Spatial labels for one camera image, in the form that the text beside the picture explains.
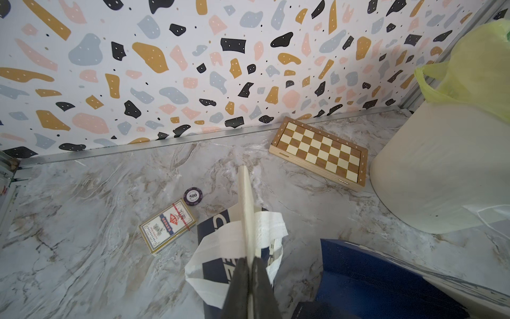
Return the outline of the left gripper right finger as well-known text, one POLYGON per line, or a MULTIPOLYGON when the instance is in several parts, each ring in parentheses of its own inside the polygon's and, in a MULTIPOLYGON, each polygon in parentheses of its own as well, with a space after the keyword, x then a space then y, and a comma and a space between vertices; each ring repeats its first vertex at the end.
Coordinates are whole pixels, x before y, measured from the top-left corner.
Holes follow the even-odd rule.
POLYGON ((281 319, 264 261, 258 257, 252 263, 251 293, 253 318, 281 319))

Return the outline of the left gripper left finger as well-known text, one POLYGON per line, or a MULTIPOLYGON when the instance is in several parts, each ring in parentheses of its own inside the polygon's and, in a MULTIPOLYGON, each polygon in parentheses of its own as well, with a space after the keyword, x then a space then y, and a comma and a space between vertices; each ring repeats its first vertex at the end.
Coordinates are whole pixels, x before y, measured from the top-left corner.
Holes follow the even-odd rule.
POLYGON ((221 319, 248 318, 249 268, 247 258, 237 261, 220 314, 221 319))

